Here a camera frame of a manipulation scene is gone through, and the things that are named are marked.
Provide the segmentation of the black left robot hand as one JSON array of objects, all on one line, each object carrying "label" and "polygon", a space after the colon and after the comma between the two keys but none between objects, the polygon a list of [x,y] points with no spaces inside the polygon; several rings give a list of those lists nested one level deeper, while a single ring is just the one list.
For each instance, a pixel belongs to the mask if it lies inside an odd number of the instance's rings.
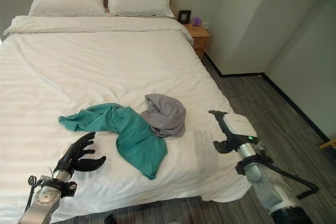
[{"label": "black left robot hand", "polygon": [[86,149],[94,143],[95,134],[95,132],[90,132],[72,143],[65,155],[58,161],[54,172],[63,170],[72,177],[74,171],[92,172],[98,170],[105,163],[106,156],[99,159],[83,158],[87,154],[95,153],[93,149]]}]

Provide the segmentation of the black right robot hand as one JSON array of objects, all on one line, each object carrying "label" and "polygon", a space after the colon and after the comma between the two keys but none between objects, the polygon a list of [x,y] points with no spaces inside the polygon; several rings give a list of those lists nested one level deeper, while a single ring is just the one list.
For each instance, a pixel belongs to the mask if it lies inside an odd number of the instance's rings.
[{"label": "black right robot hand", "polygon": [[256,130],[247,117],[221,111],[210,110],[219,124],[221,131],[225,134],[226,140],[214,141],[214,147],[220,154],[227,154],[249,145],[255,147],[259,143]]}]

